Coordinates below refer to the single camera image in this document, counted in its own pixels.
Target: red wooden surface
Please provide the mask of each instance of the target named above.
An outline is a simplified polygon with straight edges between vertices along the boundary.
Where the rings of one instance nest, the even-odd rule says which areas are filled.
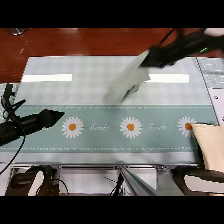
[[[30,56],[139,55],[170,28],[27,28],[13,36],[0,29],[0,82],[19,82]],[[186,34],[197,28],[185,29]],[[164,44],[175,38],[173,33]],[[218,52],[205,56],[220,57]]]

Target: yellow flower center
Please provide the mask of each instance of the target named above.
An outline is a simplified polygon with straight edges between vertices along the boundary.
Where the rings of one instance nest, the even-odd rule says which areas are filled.
[[[69,130],[74,131],[76,129],[76,124],[70,124]]]
[[[135,126],[133,124],[128,124],[128,130],[129,131],[134,131]]]
[[[185,124],[185,128],[187,129],[187,130],[192,130],[192,126],[191,126],[191,124],[189,124],[189,123],[186,123]]]

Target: white daisy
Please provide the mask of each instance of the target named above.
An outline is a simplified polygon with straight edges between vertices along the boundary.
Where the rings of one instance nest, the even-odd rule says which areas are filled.
[[[123,131],[123,135],[126,135],[126,138],[135,138],[141,134],[140,131],[142,130],[140,121],[134,117],[123,119],[120,127],[120,131]]]
[[[64,132],[63,135],[66,135],[66,138],[75,138],[82,134],[83,121],[78,117],[69,117],[69,119],[66,119],[66,121],[63,122],[62,127],[62,131]]]
[[[194,124],[194,123],[196,123],[194,118],[185,116],[179,119],[177,127],[179,131],[182,131],[182,135],[184,135],[185,137],[188,137],[194,134],[192,131],[192,126],[191,126],[191,124]]]

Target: brown wooden table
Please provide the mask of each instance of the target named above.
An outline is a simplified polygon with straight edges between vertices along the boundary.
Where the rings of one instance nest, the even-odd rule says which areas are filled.
[[[0,28],[0,83],[19,82],[30,56],[139,55],[171,28],[26,28],[13,36]],[[186,34],[198,28],[184,28]],[[175,39],[175,32],[164,44]],[[220,57],[218,51],[205,54]]]

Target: table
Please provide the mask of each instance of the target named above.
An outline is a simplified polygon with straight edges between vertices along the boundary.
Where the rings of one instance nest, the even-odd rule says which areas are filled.
[[[72,81],[20,84],[15,100],[24,98],[27,100],[18,110],[20,116],[38,113],[44,108],[64,111],[65,115],[54,127],[28,136],[16,162],[197,163],[198,147],[189,123],[218,124],[199,68],[199,61],[197,58],[189,57],[163,70],[146,70],[150,74],[157,75],[185,74],[188,75],[189,82],[145,82],[121,105],[105,103],[102,96],[108,89],[108,83],[135,58],[135,56],[29,58],[24,77],[72,74]],[[66,132],[63,125],[67,124],[68,128],[68,125],[73,125],[72,122],[78,122],[76,125],[80,126],[81,133],[77,131],[78,134],[71,135],[71,129],[69,133]],[[133,124],[134,127],[138,127],[135,136],[128,134],[133,129]],[[20,141],[21,139],[1,147],[1,162],[9,161]]]

